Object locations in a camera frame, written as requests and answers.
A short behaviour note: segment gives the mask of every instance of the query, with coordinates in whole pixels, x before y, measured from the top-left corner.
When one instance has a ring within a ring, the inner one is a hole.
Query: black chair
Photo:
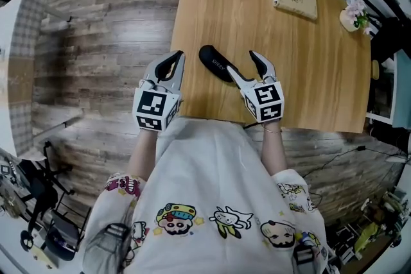
[[[37,218],[41,214],[41,219],[43,218],[44,213],[53,209],[58,201],[57,191],[54,189],[53,184],[57,185],[64,194],[74,194],[74,190],[68,191],[56,178],[55,176],[70,171],[72,167],[66,167],[61,170],[52,171],[50,169],[50,164],[47,156],[47,148],[51,144],[46,142],[43,148],[45,160],[45,167],[41,165],[40,162],[37,162],[40,169],[37,169],[34,164],[29,160],[23,160],[16,167],[16,171],[20,176],[20,180],[25,188],[29,191],[29,195],[21,198],[21,200],[26,203],[27,201],[35,198],[36,204],[34,210],[31,213],[27,210],[27,213],[30,216],[30,221],[28,223],[28,229],[21,232],[20,244],[24,250],[28,251],[33,246],[33,237],[31,233],[35,227]]]
[[[73,260],[76,252],[79,249],[80,243],[83,239],[84,227],[89,218],[91,208],[87,211],[86,216],[79,214],[77,211],[62,203],[64,193],[55,210],[52,211],[52,221],[48,229],[46,239],[42,249],[47,247],[58,258],[64,261]],[[63,204],[75,214],[84,218],[82,227],[77,226],[73,221],[66,217],[66,214],[60,214],[57,210]]]

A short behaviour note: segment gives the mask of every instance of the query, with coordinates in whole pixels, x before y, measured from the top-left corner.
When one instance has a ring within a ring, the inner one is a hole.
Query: cable
[[[389,154],[389,153],[385,153],[385,152],[380,152],[380,151],[372,150],[372,149],[370,149],[370,148],[366,148],[366,147],[363,145],[363,146],[358,146],[358,147],[356,147],[355,149],[346,151],[346,152],[344,152],[344,153],[337,154],[337,155],[336,155],[335,157],[333,157],[330,161],[328,161],[328,162],[326,162],[325,164],[323,164],[321,168],[313,169],[313,170],[309,171],[308,173],[306,173],[306,174],[305,174],[304,176],[302,176],[302,177],[305,178],[305,177],[307,177],[309,174],[311,174],[311,173],[313,173],[313,172],[315,172],[315,171],[323,170],[326,165],[328,165],[329,163],[331,163],[332,161],[334,161],[337,157],[341,157],[342,155],[345,155],[345,154],[350,153],[350,152],[353,152],[353,151],[365,151],[365,150],[367,150],[367,151],[372,151],[372,152],[376,152],[376,153],[380,153],[380,154],[384,154],[384,155],[388,155],[389,157],[400,158],[400,159],[404,160],[403,157],[399,157],[399,156],[398,156],[398,153],[396,153],[396,154]],[[376,187],[375,190],[372,192],[372,194],[374,194],[374,193],[378,190],[378,188],[380,187],[381,183],[384,181],[385,177],[388,176],[388,174],[391,172],[392,168],[393,168],[396,164],[404,164],[404,165],[406,165],[410,160],[411,160],[411,157],[410,157],[409,159],[407,159],[407,161],[405,161],[404,163],[402,163],[402,162],[395,162],[395,163],[393,163],[393,164],[391,165],[390,169],[389,169],[389,170],[387,171],[387,173],[384,175],[384,177],[380,180],[380,182],[378,183],[377,187]],[[318,206],[321,204],[321,201],[322,201],[323,196],[322,196],[321,194],[317,194],[317,193],[313,193],[313,192],[310,192],[310,194],[314,194],[314,195],[317,195],[317,196],[320,196],[320,197],[321,197],[319,203],[317,204],[317,207],[318,207]]]
[[[321,199],[320,199],[319,203],[316,205],[316,207],[318,207],[318,206],[321,204],[321,201],[322,201],[322,195],[321,195],[321,194],[318,194],[318,193],[314,193],[314,192],[310,192],[310,194],[314,194],[314,195],[317,195],[317,196],[320,196],[320,197],[321,197]]]
[[[385,152],[380,152],[380,151],[372,150],[372,149],[370,149],[370,148],[366,148],[366,147],[363,145],[363,146],[358,146],[358,147],[355,148],[355,149],[346,151],[346,152],[344,152],[344,153],[337,154],[337,155],[336,155],[335,157],[333,157],[330,161],[328,161],[328,162],[326,162],[324,165],[322,165],[321,168],[315,168],[315,169],[309,171],[308,173],[306,173],[306,174],[305,174],[304,176],[302,176],[302,177],[303,177],[303,178],[306,178],[309,174],[313,173],[314,171],[323,170],[326,165],[328,165],[329,163],[331,163],[332,161],[334,161],[337,157],[341,157],[342,155],[345,155],[345,154],[350,153],[350,152],[353,152],[353,151],[365,151],[365,150],[372,151],[372,152],[376,152],[376,153],[380,153],[380,154],[384,154],[384,155],[388,155],[389,157],[400,158],[400,159],[404,160],[404,158],[403,158],[403,157],[399,157],[397,153],[396,153],[396,154],[389,154],[389,153],[385,153]]]
[[[309,174],[313,173],[314,171],[323,170],[326,165],[328,165],[329,163],[331,163],[332,161],[334,161],[337,157],[341,157],[341,156],[344,155],[344,154],[347,154],[347,153],[350,153],[350,152],[353,152],[353,151],[356,151],[356,150],[357,150],[357,148],[355,148],[355,149],[353,149],[353,150],[346,151],[346,152],[341,153],[341,154],[337,154],[337,155],[336,155],[335,157],[333,157],[330,161],[328,161],[328,162],[326,162],[325,164],[323,164],[321,168],[315,168],[315,169],[313,169],[313,170],[311,170],[311,171],[308,171],[308,173],[306,173],[306,174],[305,174],[304,176],[302,176],[302,177],[303,177],[303,178],[306,178]]]
[[[402,163],[402,162],[394,162],[394,163],[391,165],[390,169],[387,171],[387,173],[384,175],[383,179],[380,180],[380,182],[378,183],[377,187],[375,188],[375,190],[373,190],[372,193],[374,194],[374,193],[378,190],[378,188],[380,187],[381,183],[384,181],[385,177],[388,176],[388,174],[391,172],[392,168],[393,168],[396,164],[404,164],[404,165],[406,165],[410,160],[411,160],[411,157],[410,157],[407,161],[405,161],[404,163]]]
[[[259,124],[259,123],[249,124],[249,125],[247,125],[247,126],[244,126],[243,129],[249,129],[249,128],[251,128],[251,127],[257,126],[257,124]]]

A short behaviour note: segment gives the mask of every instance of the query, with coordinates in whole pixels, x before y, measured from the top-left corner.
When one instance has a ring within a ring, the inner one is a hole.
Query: person
[[[84,273],[322,273],[324,220],[287,169],[279,122],[263,128],[261,158],[230,122],[178,117],[160,136],[141,130],[126,173],[92,210]]]

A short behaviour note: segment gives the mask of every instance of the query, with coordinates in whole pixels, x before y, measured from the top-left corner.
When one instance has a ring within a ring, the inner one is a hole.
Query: cartoon print
[[[321,255],[323,256],[324,260],[327,259],[328,252],[325,246],[323,246],[321,249]]]
[[[306,212],[304,208],[302,207],[302,205],[298,205],[295,203],[290,203],[290,209],[296,212],[301,212],[303,214]]]
[[[332,266],[332,265],[330,265],[330,264],[327,264],[327,266],[326,266],[326,271],[327,271],[327,273],[329,273],[329,274],[337,274],[337,273],[340,273],[339,270],[338,270],[338,268],[337,268],[336,266]]]
[[[157,228],[153,229],[153,234],[154,235],[161,235],[162,234],[162,228],[157,227]]]
[[[108,180],[112,180],[113,178],[115,178],[115,177],[117,177],[117,176],[119,176],[119,175],[121,175],[121,173],[112,174],[112,175],[110,175],[110,177],[109,177]]]
[[[135,195],[140,197],[140,181],[136,179],[132,179],[129,176],[125,176],[122,178],[116,178],[113,180],[109,180],[105,185],[104,189],[106,191],[113,191],[115,189],[119,189],[119,191],[124,191],[127,194]]]
[[[304,246],[314,246],[318,248],[321,243],[320,240],[311,232],[301,232],[297,234],[297,240]]]
[[[160,209],[156,221],[169,235],[185,235],[193,226],[196,210],[190,205],[167,203]]]
[[[200,226],[204,224],[204,218],[203,217],[197,217],[196,219],[193,220],[195,225]]]
[[[146,227],[145,221],[136,221],[132,226],[131,245],[128,247],[128,252],[125,257],[123,267],[126,268],[134,260],[137,254],[137,249],[143,245],[144,240],[150,229]]]
[[[295,229],[293,226],[269,220],[262,224],[260,229],[274,248],[294,247]]]
[[[311,201],[309,196],[307,197],[307,206],[308,206],[308,211],[311,211],[311,212],[317,209],[317,206]]]
[[[251,227],[250,219],[253,214],[243,214],[232,210],[230,207],[225,207],[225,211],[219,207],[217,209],[218,211],[214,212],[213,217],[209,219],[216,222],[218,232],[224,239],[227,238],[227,233],[241,239],[241,234],[237,228],[248,230]]]
[[[278,187],[284,194],[299,194],[301,192],[306,192],[303,186],[296,184],[278,184]]]

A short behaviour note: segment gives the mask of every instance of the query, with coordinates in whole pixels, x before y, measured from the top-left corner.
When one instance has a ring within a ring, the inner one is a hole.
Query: small vase
[[[349,22],[349,18],[346,14],[347,12],[345,10],[342,10],[340,13],[340,22],[342,24],[342,26],[348,31],[348,32],[354,32],[356,30],[358,30],[358,28],[356,28],[354,26],[354,24],[351,24]]]

